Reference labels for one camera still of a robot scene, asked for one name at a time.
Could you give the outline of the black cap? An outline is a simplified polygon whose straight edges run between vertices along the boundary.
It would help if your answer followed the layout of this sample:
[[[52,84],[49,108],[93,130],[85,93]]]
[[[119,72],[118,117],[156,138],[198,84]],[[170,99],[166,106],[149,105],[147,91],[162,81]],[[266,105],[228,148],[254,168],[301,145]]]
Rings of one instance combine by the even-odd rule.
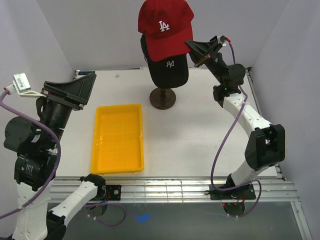
[[[147,48],[146,37],[140,38],[141,50],[147,63],[149,74],[155,86],[160,89],[174,89],[185,85],[189,79],[187,55],[177,55],[154,62]]]

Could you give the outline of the dark red baseball cap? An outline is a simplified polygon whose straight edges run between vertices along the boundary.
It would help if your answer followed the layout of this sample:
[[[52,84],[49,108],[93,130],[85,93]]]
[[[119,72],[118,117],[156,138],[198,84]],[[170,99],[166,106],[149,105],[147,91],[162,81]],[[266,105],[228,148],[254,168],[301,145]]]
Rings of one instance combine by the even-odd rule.
[[[146,0],[138,14],[138,32],[145,35],[152,61],[190,52],[187,40],[193,40],[194,12],[185,0]]]

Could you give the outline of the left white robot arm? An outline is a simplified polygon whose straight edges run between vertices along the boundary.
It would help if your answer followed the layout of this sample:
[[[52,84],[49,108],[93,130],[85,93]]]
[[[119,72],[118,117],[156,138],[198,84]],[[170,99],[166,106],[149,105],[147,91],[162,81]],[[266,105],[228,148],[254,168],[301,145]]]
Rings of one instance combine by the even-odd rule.
[[[60,205],[48,209],[50,191],[61,159],[60,144],[72,111],[87,105],[96,80],[90,73],[69,82],[43,84],[41,92],[31,89],[25,73],[13,75],[4,95],[36,98],[38,119],[11,107],[15,117],[6,125],[4,147],[16,153],[14,180],[18,191],[17,221],[12,240],[60,240],[71,219],[91,200],[106,196],[103,177],[89,174]]]

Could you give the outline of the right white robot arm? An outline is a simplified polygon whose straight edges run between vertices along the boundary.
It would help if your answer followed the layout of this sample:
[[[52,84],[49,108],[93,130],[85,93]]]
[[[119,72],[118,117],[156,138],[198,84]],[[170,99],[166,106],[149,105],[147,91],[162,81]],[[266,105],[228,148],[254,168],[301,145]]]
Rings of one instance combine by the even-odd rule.
[[[244,162],[229,174],[225,184],[210,185],[210,195],[237,199],[250,189],[257,176],[285,159],[285,128],[264,119],[250,104],[242,88],[246,68],[237,62],[226,64],[220,52],[231,40],[222,35],[208,42],[186,40],[194,67],[205,65],[219,82],[213,87],[214,100],[234,117],[248,136]]]

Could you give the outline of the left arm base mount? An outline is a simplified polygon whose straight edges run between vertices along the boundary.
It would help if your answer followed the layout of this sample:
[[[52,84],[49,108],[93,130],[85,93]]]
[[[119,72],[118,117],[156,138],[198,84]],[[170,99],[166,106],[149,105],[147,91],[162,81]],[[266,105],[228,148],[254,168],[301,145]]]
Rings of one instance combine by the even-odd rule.
[[[102,201],[119,201],[122,195],[122,186],[120,184],[107,184],[104,188]]]

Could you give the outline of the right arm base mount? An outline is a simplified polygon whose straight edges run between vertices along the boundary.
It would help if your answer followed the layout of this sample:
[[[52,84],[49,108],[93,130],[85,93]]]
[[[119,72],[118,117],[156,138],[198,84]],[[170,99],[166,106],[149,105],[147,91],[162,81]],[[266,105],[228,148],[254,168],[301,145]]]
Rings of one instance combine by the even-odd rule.
[[[210,195],[211,200],[255,200],[256,194],[252,184],[242,186],[240,188],[229,191],[218,191],[209,186],[209,190],[204,192],[205,195]]]

